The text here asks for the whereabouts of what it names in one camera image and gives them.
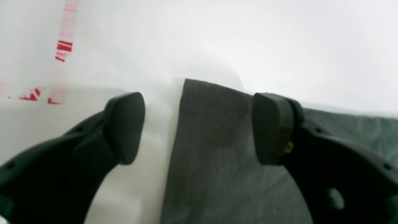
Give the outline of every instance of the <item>gray cloth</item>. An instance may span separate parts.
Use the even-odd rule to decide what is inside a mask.
[[[312,223],[286,169],[261,166],[256,159],[251,98],[185,81],[161,224]],[[398,121],[309,109],[305,114],[332,134],[395,161]]]

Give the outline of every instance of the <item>gray felt sheet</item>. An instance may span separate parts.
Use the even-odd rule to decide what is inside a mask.
[[[251,98],[185,81],[161,224],[312,223],[286,169],[261,166],[256,159]],[[311,109],[305,116],[398,165],[398,120]]]

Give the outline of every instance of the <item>black rubber cap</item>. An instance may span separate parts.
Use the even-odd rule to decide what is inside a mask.
[[[119,164],[131,164],[138,153],[145,119],[144,98],[139,92],[111,99],[104,111],[103,131]]]
[[[278,165],[294,127],[295,118],[287,98],[270,93],[256,93],[253,96],[253,137],[261,164]]]

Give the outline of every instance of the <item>clamp jaw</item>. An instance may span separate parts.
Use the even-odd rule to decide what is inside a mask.
[[[144,117],[140,93],[119,96],[63,136],[9,160],[0,167],[0,218],[12,224],[84,223],[108,172],[134,161]]]
[[[256,93],[252,128],[259,162],[286,167],[314,224],[398,223],[398,170],[305,119],[297,101]]]

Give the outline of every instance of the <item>white backdrop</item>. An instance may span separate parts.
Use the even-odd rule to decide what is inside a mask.
[[[0,0],[0,83],[48,84],[64,4]],[[140,91],[138,157],[108,175],[86,222],[156,224],[184,78],[398,114],[396,12],[394,0],[81,0],[66,101],[0,99],[0,163]]]

